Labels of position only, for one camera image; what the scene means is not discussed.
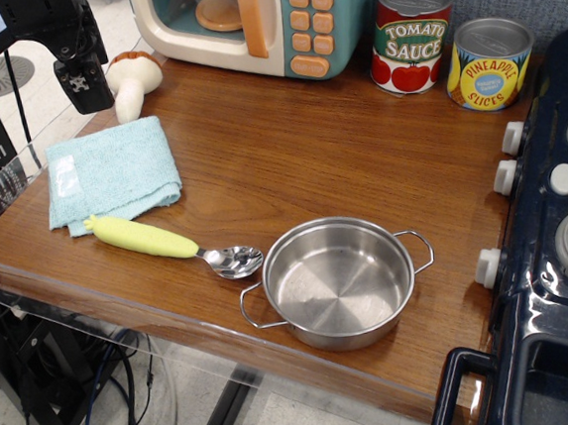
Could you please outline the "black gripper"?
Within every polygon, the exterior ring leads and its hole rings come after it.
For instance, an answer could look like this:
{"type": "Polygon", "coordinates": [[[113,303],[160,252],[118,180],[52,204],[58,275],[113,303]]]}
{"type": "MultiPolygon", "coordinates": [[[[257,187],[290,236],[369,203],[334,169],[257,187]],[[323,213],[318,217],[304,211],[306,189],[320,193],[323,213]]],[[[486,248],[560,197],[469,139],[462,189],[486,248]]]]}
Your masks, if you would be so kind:
{"type": "Polygon", "coordinates": [[[81,115],[113,106],[101,65],[107,52],[87,0],[0,0],[0,16],[15,41],[42,44],[56,57],[54,74],[81,115]]]}

